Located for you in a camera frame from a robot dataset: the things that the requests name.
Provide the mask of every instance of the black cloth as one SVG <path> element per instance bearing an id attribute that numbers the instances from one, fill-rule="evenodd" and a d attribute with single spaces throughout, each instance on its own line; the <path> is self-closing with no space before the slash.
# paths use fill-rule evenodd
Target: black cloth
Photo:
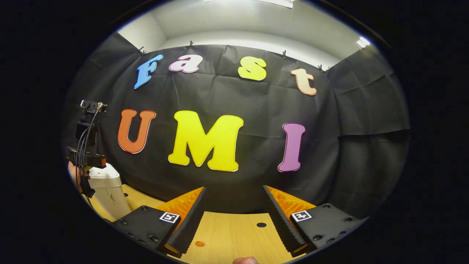
<path id="1" fill-rule="evenodd" d="M 138 89 L 137 68 L 163 54 L 151 79 Z M 173 72 L 169 65 L 185 54 L 203 57 L 194 73 Z M 241 78 L 245 56 L 262 58 L 262 81 Z M 317 94 L 298 90 L 290 71 L 304 68 L 314 76 Z M 65 146 L 75 146 L 75 125 L 81 100 L 102 101 L 107 112 L 99 119 L 98 151 L 136 190 L 168 201 L 201 186 L 207 187 L 207 211 L 263 211 L 262 185 L 280 189 L 313 204 L 331 202 L 356 217 L 368 216 L 390 194 L 408 149 L 405 99 L 392 69 L 376 50 L 358 51 L 327 72 L 292 58 L 263 50 L 200 45 L 141 54 L 118 33 L 112 35 L 77 73 L 64 106 Z M 144 149 L 123 151 L 117 141 L 121 112 L 134 109 L 129 140 L 136 140 L 143 110 L 156 113 Z M 168 161 L 173 151 L 180 110 L 197 112 L 207 133 L 222 115 L 244 120 L 236 143 L 236 172 L 181 166 Z M 305 126 L 301 168 L 279 172 L 285 123 Z"/>

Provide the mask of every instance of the wooden surface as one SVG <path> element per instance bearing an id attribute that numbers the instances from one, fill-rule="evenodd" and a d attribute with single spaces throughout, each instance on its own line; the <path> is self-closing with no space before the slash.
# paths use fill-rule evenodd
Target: wooden surface
<path id="1" fill-rule="evenodd" d="M 154 199 L 122 185 L 127 203 L 131 210 L 146 205 L 157 207 L 163 201 Z M 102 217 L 115 221 L 90 199 L 95 211 Z M 257 227 L 265 223 L 266 227 Z M 205 246 L 195 245 L 202 241 Z M 269 214 L 222 214 L 205 212 L 194 239 L 186 254 L 180 260 L 190 264 L 231 264 L 239 257 L 253 256 L 260 264 L 280 264 L 292 260 L 280 240 Z"/>

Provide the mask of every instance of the white bottle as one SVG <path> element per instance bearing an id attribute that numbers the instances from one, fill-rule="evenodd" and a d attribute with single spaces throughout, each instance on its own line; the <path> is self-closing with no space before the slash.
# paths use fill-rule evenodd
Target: white bottle
<path id="1" fill-rule="evenodd" d="M 119 173 L 106 163 L 104 169 L 91 168 L 89 183 L 96 192 L 93 198 L 115 221 L 130 213 L 130 207 L 125 201 Z"/>

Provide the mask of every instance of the yellow letter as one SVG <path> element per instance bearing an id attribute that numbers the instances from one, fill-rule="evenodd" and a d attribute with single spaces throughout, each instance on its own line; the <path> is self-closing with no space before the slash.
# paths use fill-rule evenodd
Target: yellow letter
<path id="1" fill-rule="evenodd" d="M 169 162 L 188 165 L 190 160 L 186 156 L 186 146 L 189 145 L 190 154 L 197 167 L 204 163 L 213 148 L 213 158 L 207 163 L 210 169 L 217 171 L 238 170 L 235 151 L 238 130 L 244 124 L 241 118 L 221 116 L 208 134 L 205 134 L 196 112 L 178 111 L 174 114 L 174 118 L 178 125 L 174 150 L 168 156 Z"/>
<path id="2" fill-rule="evenodd" d="M 240 63 L 242 67 L 238 68 L 238 73 L 243 78 L 260 81 L 267 76 L 267 72 L 263 68 L 267 64 L 263 59 L 247 56 L 242 58 Z"/>

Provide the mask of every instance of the purple letter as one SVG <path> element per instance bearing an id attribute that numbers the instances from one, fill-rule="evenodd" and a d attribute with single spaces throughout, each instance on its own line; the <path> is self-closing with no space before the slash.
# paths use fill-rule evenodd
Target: purple letter
<path id="1" fill-rule="evenodd" d="M 286 123 L 282 128 L 287 134 L 287 141 L 283 162 L 279 165 L 278 170 L 280 172 L 295 171 L 301 166 L 298 156 L 300 154 L 301 136 L 305 132 L 305 128 L 302 124 L 297 123 Z"/>

